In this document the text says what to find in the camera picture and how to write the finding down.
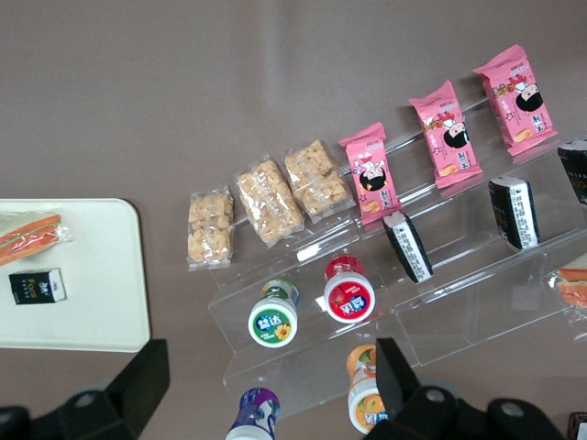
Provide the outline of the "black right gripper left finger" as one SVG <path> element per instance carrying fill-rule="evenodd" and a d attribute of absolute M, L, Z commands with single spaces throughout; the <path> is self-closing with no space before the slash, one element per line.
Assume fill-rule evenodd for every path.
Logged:
<path fill-rule="evenodd" d="M 138 439 L 170 387 L 168 344 L 150 340 L 102 389 L 83 390 L 37 419 L 1 409 L 3 439 Z"/>

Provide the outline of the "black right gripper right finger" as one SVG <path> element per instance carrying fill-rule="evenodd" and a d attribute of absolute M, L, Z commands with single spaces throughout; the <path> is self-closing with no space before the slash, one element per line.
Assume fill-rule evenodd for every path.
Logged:
<path fill-rule="evenodd" d="M 424 386 L 392 338 L 376 341 L 376 383 L 389 418 L 367 439 L 562 439 L 534 404 L 490 401 L 484 411 L 439 386 Z"/>

